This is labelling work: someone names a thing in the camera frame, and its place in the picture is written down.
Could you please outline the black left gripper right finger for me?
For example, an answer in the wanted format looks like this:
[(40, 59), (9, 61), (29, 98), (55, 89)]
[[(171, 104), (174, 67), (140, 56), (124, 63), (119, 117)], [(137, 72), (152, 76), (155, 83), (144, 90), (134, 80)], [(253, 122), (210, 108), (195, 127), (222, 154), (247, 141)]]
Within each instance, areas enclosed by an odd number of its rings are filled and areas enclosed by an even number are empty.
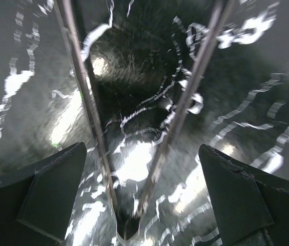
[(289, 181), (202, 144), (198, 150), (223, 245), (289, 245)]

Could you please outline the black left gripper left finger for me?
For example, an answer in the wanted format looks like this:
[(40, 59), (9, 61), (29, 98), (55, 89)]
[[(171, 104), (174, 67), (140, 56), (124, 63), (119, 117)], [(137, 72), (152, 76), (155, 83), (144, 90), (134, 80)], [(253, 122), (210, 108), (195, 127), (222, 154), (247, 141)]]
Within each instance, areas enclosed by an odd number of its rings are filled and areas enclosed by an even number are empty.
[(0, 176), (0, 245), (64, 242), (86, 156), (77, 142)]

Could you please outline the metal tongs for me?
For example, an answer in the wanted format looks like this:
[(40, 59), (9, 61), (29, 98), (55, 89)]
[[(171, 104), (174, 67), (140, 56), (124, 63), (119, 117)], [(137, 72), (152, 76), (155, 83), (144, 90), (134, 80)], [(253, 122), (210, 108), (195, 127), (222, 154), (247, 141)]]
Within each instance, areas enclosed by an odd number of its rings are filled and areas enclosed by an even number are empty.
[[(154, 189), (159, 180), (160, 173), (167, 161), (167, 156), (170, 152), (170, 145), (176, 139), (185, 121), (187, 109), (191, 104), (194, 93), (199, 87), (204, 72), (206, 71), (213, 51), (216, 47), (217, 36), (219, 35), (226, 19), (230, 16), (234, 3), (234, 1), (215, 1), (214, 9), (209, 22), (209, 32), (197, 53), (197, 58), (193, 64), (192, 75), (178, 101), (175, 116), (171, 121), (171, 127), (155, 153), (151, 169), (140, 195), (136, 213), (132, 217), (136, 223), (136, 230), (131, 237), (122, 235), (120, 231), (116, 232), (117, 237), (123, 245), (129, 245), (129, 243), (139, 235), (139, 228), (142, 218), (147, 211), (148, 205), (154, 193)], [(76, 13), (73, 9), (73, 3), (72, 1), (55, 1), (54, 6), (57, 15), (60, 18), (60, 28), (69, 52), (69, 59), (71, 64), (74, 66), (79, 89), (83, 95), (82, 101), (86, 110), (91, 132), (96, 143), (99, 166), (105, 181), (111, 212), (115, 218), (118, 218), (119, 205), (116, 192), (113, 188), (109, 159), (107, 157), (107, 148), (105, 145), (99, 112), (96, 106), (95, 93), (92, 89), (91, 77), (80, 55), (81, 50), (78, 38), (78, 29), (75, 21)]]

